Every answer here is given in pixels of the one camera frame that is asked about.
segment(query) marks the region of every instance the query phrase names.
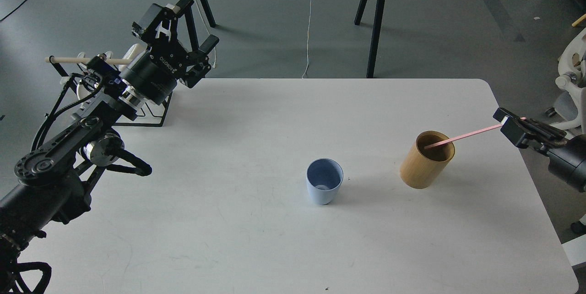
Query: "black table leg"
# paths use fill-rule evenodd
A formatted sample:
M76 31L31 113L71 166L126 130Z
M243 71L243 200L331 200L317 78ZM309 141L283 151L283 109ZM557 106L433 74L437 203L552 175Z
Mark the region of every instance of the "black table leg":
M191 7L188 7L185 10L185 23L187 24L187 32L189 34L191 50L198 50L199 42L197 41L197 32L195 31L195 22L193 21L193 12L191 11Z
M203 7L203 12L206 14L207 22L210 23L210 27L216 27L216 21L214 20L214 16L212 15L212 10L210 9L210 4L207 3L207 0L200 0L201 6Z
M358 11L356 12L356 17L354 17L354 25L360 25L362 14L364 14L364 8L366 7L367 1L368 0L360 0L360 4L358 4Z
M366 70L367 78L374 77L376 53L379 49L380 27L383 23L383 10L385 10L385 0L376 0L374 26L372 27L372 40L370 41L370 54L368 56L368 69Z

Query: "wooden dowel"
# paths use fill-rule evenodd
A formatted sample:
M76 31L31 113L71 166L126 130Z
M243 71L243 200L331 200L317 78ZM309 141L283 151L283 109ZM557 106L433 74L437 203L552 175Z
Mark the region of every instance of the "wooden dowel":
M578 25L580 25L580 23L586 19L586 14L582 15L582 17L576 19L576 21L574 23L572 23L572 27L576 27Z
M84 57L46 57L44 59L47 63L70 63L70 64L87 64L91 58ZM117 60L115 58L108 58L105 60L106 64L111 65L128 65L132 60Z

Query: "bamboo cup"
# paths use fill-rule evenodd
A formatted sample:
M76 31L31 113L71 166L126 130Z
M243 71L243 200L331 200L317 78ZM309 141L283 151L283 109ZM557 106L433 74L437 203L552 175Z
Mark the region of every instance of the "bamboo cup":
M448 136L437 131L424 131L417 136L415 144L401 164L401 179L412 188L427 188L452 160L456 148L452 142L425 150L434 142L441 142Z

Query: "concrete floor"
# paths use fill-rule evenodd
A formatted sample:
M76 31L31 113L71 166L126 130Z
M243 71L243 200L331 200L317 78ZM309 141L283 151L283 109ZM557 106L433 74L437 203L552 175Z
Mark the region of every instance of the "concrete floor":
M0 16L21 1L0 0ZM29 150L60 90L59 77L44 57L107 50L122 56L138 42L130 34L132 22L151 3L176 1L29 0L0 23L2 196L16 184L15 160ZM301 77L309 0L209 2L218 23L211 33L220 45L217 68L208 77ZM312 0L308 77L364 77L374 0L369 0L359 27L353 24L357 6L358 0ZM543 111L560 94L554 83L556 60L582 29L570 25L580 15L573 0L387 0L375 77L480 78L490 84L500 106L551 121ZM503 29L503 22L514 35ZM196 25L203 40L199 18ZM517 33L522 41L515 39ZM187 37L180 25L185 46ZM569 225L586 213L586 196L550 175L545 157L521 154L561 242L570 240L574 235ZM584 273L577 274L586 288Z

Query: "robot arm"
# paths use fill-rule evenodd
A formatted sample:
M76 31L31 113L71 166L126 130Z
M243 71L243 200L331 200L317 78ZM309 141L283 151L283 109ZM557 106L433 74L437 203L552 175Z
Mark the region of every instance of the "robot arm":
M518 148L531 147L550 159L548 170L579 192L586 191L586 135L571 140L565 131L533 119L523 120L498 108L493 118L503 123L500 131Z
M160 104L172 92L177 81L193 87L205 77L211 66L207 54L218 43L211 35L199 48L186 51L177 40L177 21L193 0L180 0L165 7L153 4L132 33L148 48L118 72L99 57L88 63L88 70L101 77L100 89L74 115L75 122L48 142L44 135L33 151L17 161L19 183L0 200L0 292L30 292L20 273L41 270L43 277L35 293L46 289L50 267L46 263L17 263L20 252L35 238L44 238L42 228L49 221L64 224L90 210L90 196L105 170L149 175L151 167L124 150L120 136L111 129L121 117L136 119L136 111L148 100ZM74 167L76 156L84 161ZM115 165L118 158L134 168ZM86 181L80 175L95 165Z

